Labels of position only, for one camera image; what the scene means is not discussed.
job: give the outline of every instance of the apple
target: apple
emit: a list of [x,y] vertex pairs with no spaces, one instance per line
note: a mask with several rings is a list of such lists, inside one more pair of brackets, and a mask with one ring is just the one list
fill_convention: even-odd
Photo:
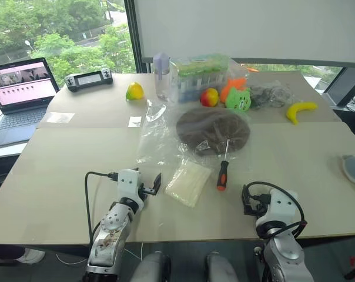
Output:
[[215,107],[218,104],[219,94],[217,89],[208,88],[201,94],[200,102],[205,107]]

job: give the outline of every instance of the floor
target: floor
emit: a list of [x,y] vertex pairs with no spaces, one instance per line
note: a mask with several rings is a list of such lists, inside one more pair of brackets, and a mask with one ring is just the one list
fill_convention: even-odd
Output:
[[[172,259],[171,282],[204,282],[203,258],[211,251],[219,251],[227,257],[236,270],[240,282],[258,282],[262,265],[253,255],[256,241],[218,241],[191,243],[144,244],[143,255],[156,250],[163,251]],[[140,255],[140,244],[127,244],[126,248]],[[305,261],[315,282],[346,281],[343,274],[348,272],[350,257],[355,257],[355,238],[337,241],[325,245],[304,248]],[[82,260],[65,254],[59,255],[67,262]],[[125,252],[120,281],[129,281],[139,259]],[[60,263],[55,253],[47,253],[38,264],[28,266],[19,264],[14,267],[0,267],[0,282],[79,282],[85,272],[85,263],[66,266]]]

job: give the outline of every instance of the white cable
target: white cable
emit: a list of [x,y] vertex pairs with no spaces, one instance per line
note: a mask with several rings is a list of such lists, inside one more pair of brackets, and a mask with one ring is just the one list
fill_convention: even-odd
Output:
[[143,250],[143,242],[141,244],[141,260],[142,260],[142,250]]
[[84,260],[81,260],[81,261],[77,261],[76,263],[67,263],[67,262],[63,261],[61,258],[59,258],[58,254],[56,254],[56,257],[58,258],[58,260],[61,263],[66,264],[67,266],[74,266],[75,264],[83,263],[84,261],[86,261],[86,259],[84,259]]
[[139,256],[135,255],[133,252],[131,252],[127,249],[124,249],[124,250],[127,251],[128,253],[130,253],[131,255],[133,255],[134,257],[136,257],[137,259],[142,260]]

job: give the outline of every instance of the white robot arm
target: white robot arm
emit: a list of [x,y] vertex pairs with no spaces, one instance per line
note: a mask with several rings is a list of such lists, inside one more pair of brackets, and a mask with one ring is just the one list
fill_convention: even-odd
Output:
[[[271,186],[270,194],[251,195],[249,187],[254,184]],[[256,209],[252,209],[250,199],[258,202]],[[296,199],[295,192],[267,182],[252,182],[243,187],[245,214],[258,217],[257,235],[266,241],[263,249],[255,250],[266,263],[262,282],[313,282],[304,263],[304,251],[295,240],[307,224]],[[302,218],[291,224],[297,208]]]
[[84,282],[117,281],[133,218],[137,211],[143,209],[147,194],[155,195],[158,192],[161,174],[151,189],[145,188],[140,182],[140,173],[136,170],[121,170],[113,180],[118,181],[118,202],[112,205],[101,220],[99,233],[91,247],[86,274],[82,279]]

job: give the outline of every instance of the orange screwdriver handle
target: orange screwdriver handle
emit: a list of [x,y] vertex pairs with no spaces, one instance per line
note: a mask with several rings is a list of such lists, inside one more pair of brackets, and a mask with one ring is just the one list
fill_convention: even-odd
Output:
[[227,185],[227,167],[229,166],[229,162],[222,160],[220,162],[220,170],[217,181],[217,189],[219,191],[226,190]]

